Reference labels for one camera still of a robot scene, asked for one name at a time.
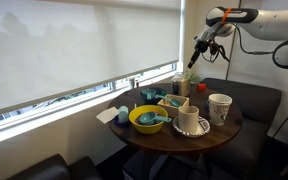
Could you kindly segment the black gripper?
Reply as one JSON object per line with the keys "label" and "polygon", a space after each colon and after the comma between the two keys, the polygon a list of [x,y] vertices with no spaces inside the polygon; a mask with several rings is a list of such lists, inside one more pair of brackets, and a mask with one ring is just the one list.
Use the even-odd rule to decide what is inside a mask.
{"label": "black gripper", "polygon": [[194,46],[195,51],[187,66],[189,69],[191,69],[192,66],[195,64],[200,53],[205,53],[207,50],[210,50],[210,54],[215,55],[218,52],[217,45],[213,42],[212,39],[203,40],[196,36],[194,40],[196,41],[196,44]]}

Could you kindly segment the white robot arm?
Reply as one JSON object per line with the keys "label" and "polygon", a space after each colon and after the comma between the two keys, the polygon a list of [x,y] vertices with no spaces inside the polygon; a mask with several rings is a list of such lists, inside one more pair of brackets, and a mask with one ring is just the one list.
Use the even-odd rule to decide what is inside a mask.
{"label": "white robot arm", "polygon": [[201,53],[217,47],[214,38],[226,37],[238,26],[254,38],[267,41],[281,41],[272,52],[274,64],[288,69],[288,10],[267,11],[249,8],[211,9],[205,20],[205,28],[195,37],[195,51],[188,64],[191,68]]}

